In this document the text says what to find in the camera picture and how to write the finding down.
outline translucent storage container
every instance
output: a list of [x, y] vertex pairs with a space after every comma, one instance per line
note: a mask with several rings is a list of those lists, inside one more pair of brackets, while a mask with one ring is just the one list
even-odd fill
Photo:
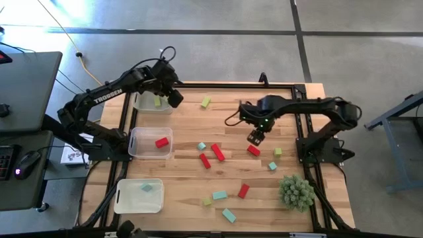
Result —
[[154, 95], [151, 92], [144, 92], [142, 95], [135, 94], [134, 108], [142, 114], [171, 114], [172, 107], [167, 102], [167, 98], [160, 97], [161, 106], [154, 105]]
[[[156, 147], [156, 141], [167, 138], [169, 144]], [[134, 128], [128, 153], [136, 159], [169, 159], [172, 155], [173, 133], [170, 128]]]
[[[149, 184], [148, 192], [141, 189]], [[165, 187], [161, 179], [122, 179], [118, 182], [114, 199], [114, 212], [117, 214], [157, 213], [163, 208]]]

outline yellow-green block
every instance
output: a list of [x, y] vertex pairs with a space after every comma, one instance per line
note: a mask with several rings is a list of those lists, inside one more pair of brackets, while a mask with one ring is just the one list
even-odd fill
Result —
[[154, 106], [156, 107], [161, 106], [161, 101], [159, 96], [154, 96]]
[[275, 156], [281, 156], [282, 155], [282, 149], [281, 148], [275, 148]]
[[203, 199], [203, 204], [205, 206], [209, 206], [210, 204], [212, 204], [212, 201], [210, 200], [210, 198], [204, 198]]
[[210, 97], [205, 97], [203, 99], [203, 102], [201, 103], [201, 106], [206, 108], [208, 106], [208, 104], [210, 103], [211, 98]]

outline gray floor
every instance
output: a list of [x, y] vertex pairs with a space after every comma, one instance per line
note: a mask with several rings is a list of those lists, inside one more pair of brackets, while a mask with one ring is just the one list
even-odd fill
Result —
[[[43, 1], [64, 26], [103, 29], [294, 30], [288, 0], [219, 1]], [[419, 0], [297, 0], [306, 31], [423, 31]], [[56, 26], [36, 1], [1, 1], [0, 40], [36, 51], [61, 51], [61, 70], [82, 88], [96, 83], [81, 69], [64, 34], [48, 34]], [[304, 82], [295, 36], [72, 34], [101, 81], [115, 79], [135, 62], [158, 56], [173, 45], [173, 65], [182, 80], [256, 81], [267, 72], [273, 82]], [[422, 237], [423, 189], [387, 194], [398, 181], [385, 132], [367, 132], [363, 124], [423, 89], [423, 38], [305, 36], [305, 51], [313, 82], [323, 83], [328, 96], [342, 96], [363, 109], [360, 125], [339, 135], [356, 157], [347, 161], [348, 192], [357, 228], [363, 231]], [[0, 47], [7, 53], [13, 50]], [[77, 90], [65, 78], [58, 79]], [[55, 85], [48, 114], [72, 98]], [[90, 119], [100, 116], [94, 109]], [[47, 187], [52, 209], [0, 213], [0, 233], [71, 227], [76, 214], [80, 180], [58, 180]]]

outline succulent plant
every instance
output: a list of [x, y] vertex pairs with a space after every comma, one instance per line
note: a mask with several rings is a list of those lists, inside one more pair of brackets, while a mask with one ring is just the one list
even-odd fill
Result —
[[280, 200], [290, 210], [297, 208], [306, 212], [313, 205], [315, 192], [309, 181], [303, 180], [299, 175], [284, 176], [279, 182]]

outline wooden table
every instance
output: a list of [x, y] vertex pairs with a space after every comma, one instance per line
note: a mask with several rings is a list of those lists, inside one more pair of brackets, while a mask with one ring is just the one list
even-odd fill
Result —
[[[325, 97], [320, 83], [305, 84], [309, 99]], [[292, 114], [276, 121], [273, 130], [266, 134], [260, 144], [260, 157], [247, 152], [247, 136], [252, 126], [241, 123], [227, 127], [224, 119], [238, 108], [239, 100], [249, 100], [253, 104], [265, 95], [280, 95], [291, 98], [285, 89], [179, 89], [184, 101], [171, 115], [138, 114], [138, 127], [169, 127], [173, 129], [173, 156], [168, 160], [134, 159], [129, 166], [128, 179], [159, 178], [165, 186], [165, 203], [158, 214], [122, 215], [121, 222], [127, 219], [142, 230], [165, 231], [312, 231], [309, 212], [289, 211], [278, 200], [278, 181], [284, 175], [303, 176], [302, 165], [297, 161], [295, 139], [297, 130]], [[211, 97], [206, 109], [201, 108], [205, 96]], [[124, 95], [106, 103], [101, 125], [117, 128]], [[130, 104], [126, 131], [130, 124], [132, 103]], [[319, 130], [328, 118], [312, 115], [314, 130]], [[206, 170], [199, 159], [196, 146], [199, 142], [207, 145], [205, 150], [211, 168]], [[226, 157], [219, 162], [210, 149], [217, 143]], [[273, 150], [281, 147], [283, 155], [273, 156]], [[274, 161], [278, 168], [269, 171], [268, 164]], [[331, 164], [322, 164], [322, 173], [329, 202], [344, 219], [354, 226], [348, 193], [342, 173]], [[88, 180], [83, 198], [81, 220], [91, 215], [104, 197], [110, 170], [109, 162], [102, 162]], [[237, 196], [243, 183], [250, 186], [245, 199]], [[228, 199], [213, 201], [205, 207], [202, 198], [211, 197], [213, 192], [226, 190]], [[113, 212], [111, 202], [109, 217]], [[323, 225], [321, 205], [316, 203], [318, 217]], [[222, 211], [229, 208], [236, 216], [235, 223], [229, 223]]]

